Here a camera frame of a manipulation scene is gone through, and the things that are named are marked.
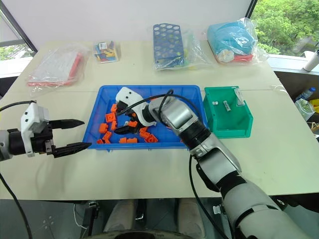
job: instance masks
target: small box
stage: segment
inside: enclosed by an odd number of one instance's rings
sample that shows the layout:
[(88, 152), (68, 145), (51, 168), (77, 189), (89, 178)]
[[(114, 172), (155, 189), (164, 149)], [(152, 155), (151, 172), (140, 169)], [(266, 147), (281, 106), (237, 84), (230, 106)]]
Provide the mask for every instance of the small box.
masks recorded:
[(205, 88), (204, 108), (208, 127), (218, 138), (250, 136), (253, 116), (245, 101), (239, 104), (242, 99), (238, 100), (240, 96), (236, 95), (236, 89), (238, 86)]
[(93, 52), (95, 58), (100, 63), (109, 63), (119, 60), (114, 41), (101, 41), (95, 43)]

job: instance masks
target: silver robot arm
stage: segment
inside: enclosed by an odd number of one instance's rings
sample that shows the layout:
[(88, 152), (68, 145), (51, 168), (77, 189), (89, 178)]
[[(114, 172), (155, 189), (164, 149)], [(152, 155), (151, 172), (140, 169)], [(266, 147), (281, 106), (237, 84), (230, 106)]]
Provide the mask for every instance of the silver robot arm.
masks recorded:
[[(163, 97), (148, 108), (156, 121)], [(167, 97), (160, 117), (189, 148), (206, 186), (222, 195), (225, 212), (236, 238), (309, 239), (257, 185), (241, 175), (236, 157), (182, 101)]]

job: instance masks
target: person's leg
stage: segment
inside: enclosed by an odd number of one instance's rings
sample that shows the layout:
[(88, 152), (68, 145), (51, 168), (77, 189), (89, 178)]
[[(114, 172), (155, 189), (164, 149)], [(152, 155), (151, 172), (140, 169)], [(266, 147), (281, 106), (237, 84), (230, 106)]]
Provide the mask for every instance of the person's leg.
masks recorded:
[(135, 223), (135, 213), (135, 200), (120, 200), (112, 210), (112, 213), (103, 231), (110, 232), (133, 229)]
[(182, 198), (179, 200), (177, 215), (178, 231), (194, 239), (205, 238), (203, 220), (194, 198)]

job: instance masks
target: white cup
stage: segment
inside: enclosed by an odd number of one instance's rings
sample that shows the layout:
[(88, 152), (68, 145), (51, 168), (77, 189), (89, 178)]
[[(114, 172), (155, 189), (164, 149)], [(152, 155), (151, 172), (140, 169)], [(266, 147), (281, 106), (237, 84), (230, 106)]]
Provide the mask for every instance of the white cup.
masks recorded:
[(315, 54), (313, 55), (311, 60), (308, 61), (307, 64), (304, 66), (304, 69), (306, 71), (311, 71), (318, 64), (319, 64), (319, 50), (315, 51)]

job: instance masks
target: white cable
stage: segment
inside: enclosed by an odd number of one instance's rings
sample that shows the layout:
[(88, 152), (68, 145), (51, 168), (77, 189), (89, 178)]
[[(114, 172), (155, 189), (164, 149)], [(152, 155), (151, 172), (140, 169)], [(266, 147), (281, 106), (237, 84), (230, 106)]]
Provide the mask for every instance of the white cable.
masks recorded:
[(78, 224), (78, 222), (76, 221), (76, 217), (75, 217), (75, 204), (73, 205), (73, 215), (74, 215), (74, 221), (75, 221), (75, 224), (80, 227), (80, 228), (83, 228), (83, 229), (87, 229), (86, 227)]

